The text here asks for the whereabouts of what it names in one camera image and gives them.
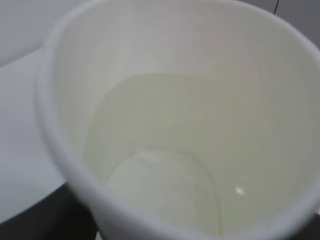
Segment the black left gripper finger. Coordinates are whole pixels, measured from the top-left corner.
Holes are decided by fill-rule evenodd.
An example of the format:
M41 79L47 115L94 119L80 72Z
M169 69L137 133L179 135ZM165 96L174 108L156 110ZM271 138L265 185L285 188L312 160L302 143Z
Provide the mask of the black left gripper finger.
M2 240L94 240L98 228L66 184L0 224Z

